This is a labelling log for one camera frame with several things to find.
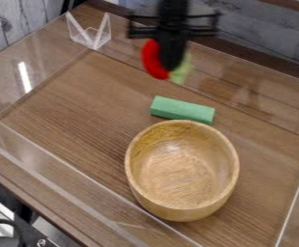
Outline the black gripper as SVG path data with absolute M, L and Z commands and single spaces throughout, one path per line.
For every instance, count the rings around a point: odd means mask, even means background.
M 144 16 L 129 14 L 128 38 L 149 39 L 157 36 L 160 47 L 160 61 L 166 70 L 176 68 L 182 60 L 188 38 L 213 36 L 217 33 L 217 21 L 221 13 L 182 15 L 180 18 L 172 15 Z M 206 25 L 193 25 L 192 19 L 204 18 Z M 134 26 L 138 19 L 154 20 L 153 26 Z M 173 39 L 173 61 L 172 61 L 172 39 L 169 35 L 177 35 Z

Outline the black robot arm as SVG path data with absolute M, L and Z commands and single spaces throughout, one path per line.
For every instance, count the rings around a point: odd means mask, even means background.
M 158 61 L 173 70 L 181 63 L 186 42 L 218 32 L 221 12 L 194 0 L 158 0 L 148 8 L 129 11 L 128 38 L 152 39 L 158 45 Z

